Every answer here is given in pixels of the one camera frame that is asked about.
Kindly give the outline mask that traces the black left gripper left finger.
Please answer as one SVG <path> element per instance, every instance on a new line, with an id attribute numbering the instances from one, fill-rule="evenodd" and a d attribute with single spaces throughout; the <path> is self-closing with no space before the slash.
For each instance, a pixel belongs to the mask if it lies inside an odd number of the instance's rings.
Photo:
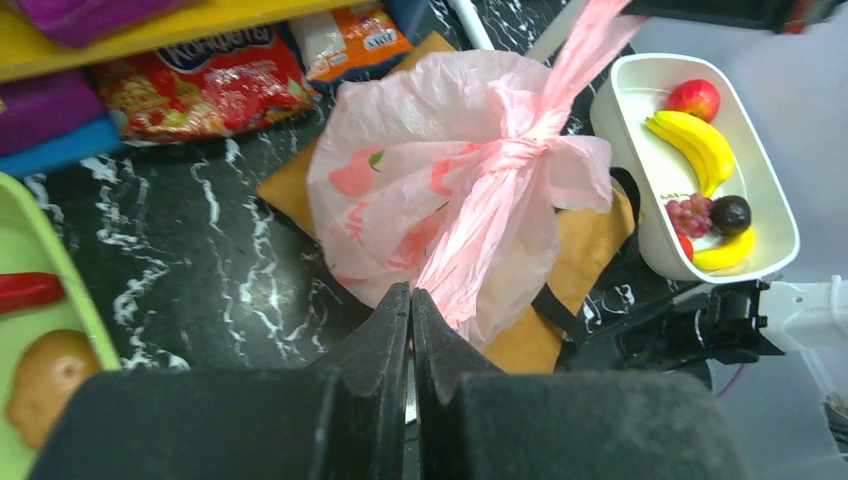
<path id="1" fill-rule="evenodd" d="M 309 369 L 327 382 L 312 479 L 400 479 L 411 290 L 392 285 L 368 319 Z"/>

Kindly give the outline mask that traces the pink plastic grocery bag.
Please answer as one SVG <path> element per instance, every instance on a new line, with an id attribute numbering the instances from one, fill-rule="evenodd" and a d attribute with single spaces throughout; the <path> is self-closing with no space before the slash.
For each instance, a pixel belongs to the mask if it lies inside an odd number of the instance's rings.
<path id="1" fill-rule="evenodd" d="M 624 8 L 589 2 L 552 66 L 434 52 L 340 85 L 307 174 L 337 281 L 369 306 L 399 282 L 423 289 L 480 350 L 511 327 L 554 266 L 557 211 L 611 209 L 610 143 L 564 127 L 644 25 Z"/>

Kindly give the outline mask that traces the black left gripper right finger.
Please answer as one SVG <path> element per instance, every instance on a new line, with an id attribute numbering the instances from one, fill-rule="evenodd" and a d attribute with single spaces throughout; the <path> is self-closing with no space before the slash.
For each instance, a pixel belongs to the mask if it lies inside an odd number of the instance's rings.
<path id="1" fill-rule="evenodd" d="M 429 292 L 413 290 L 410 320 L 421 475 L 424 479 L 472 479 L 462 381 L 467 375 L 503 370 L 447 324 Z"/>

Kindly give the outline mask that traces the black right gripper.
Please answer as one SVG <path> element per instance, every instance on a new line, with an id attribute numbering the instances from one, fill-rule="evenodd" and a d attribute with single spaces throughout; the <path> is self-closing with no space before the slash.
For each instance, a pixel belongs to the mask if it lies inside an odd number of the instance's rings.
<path id="1" fill-rule="evenodd" d="M 807 27 L 829 20 L 846 3 L 846 0 L 634 0 L 623 13 L 775 34 L 801 34 Z"/>

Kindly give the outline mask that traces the brown Trader Joe's tote bag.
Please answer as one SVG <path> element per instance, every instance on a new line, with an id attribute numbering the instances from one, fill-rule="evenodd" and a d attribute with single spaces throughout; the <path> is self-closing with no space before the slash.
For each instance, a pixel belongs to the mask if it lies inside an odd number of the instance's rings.
<path id="1" fill-rule="evenodd" d="M 433 73 L 438 63 L 445 62 L 459 73 L 469 73 L 479 66 L 497 73 L 516 71 L 527 60 L 510 52 L 458 52 L 433 33 L 387 77 L 395 80 L 411 74 Z M 309 203 L 307 173 L 314 150 L 313 145 L 306 147 L 258 188 L 262 200 L 281 211 L 311 238 L 317 235 Z M 621 193 L 615 194 L 612 210 L 606 214 L 589 210 L 558 213 L 560 250 L 547 280 L 553 292 L 554 307 L 564 307 L 568 314 L 579 312 L 585 297 L 637 220 L 630 212 L 629 201 Z M 498 334 L 484 354 L 510 373 L 550 373 L 564 367 L 566 354 L 574 350 L 578 336 L 585 331 L 580 319 L 568 323 L 564 314 L 557 310 L 545 313 L 540 306 L 528 307 L 514 325 Z"/>

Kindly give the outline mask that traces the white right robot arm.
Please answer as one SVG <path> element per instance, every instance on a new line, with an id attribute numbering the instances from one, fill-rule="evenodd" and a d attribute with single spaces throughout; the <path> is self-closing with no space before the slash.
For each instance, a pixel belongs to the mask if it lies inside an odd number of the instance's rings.
<path id="1" fill-rule="evenodd" d="M 694 185 L 680 156 L 645 126 L 650 107 L 671 83 L 703 74 L 727 99 L 719 126 L 742 152 L 724 185 L 763 209 L 754 220 L 751 255 L 715 272 L 698 269 L 682 252 L 662 199 Z M 613 149 L 611 175 L 631 203 L 637 227 L 620 254 L 642 260 L 656 274 L 687 282 L 682 302 L 643 306 L 601 327 L 572 314 L 550 289 L 534 309 L 563 328 L 572 343 L 572 369 L 679 370 L 709 359 L 750 364 L 763 356 L 843 344 L 847 340 L 847 286 L 767 282 L 797 254 L 797 225 L 771 162 L 727 77 L 711 63 L 677 54 L 632 54 L 617 59 L 597 93 L 590 119 Z"/>

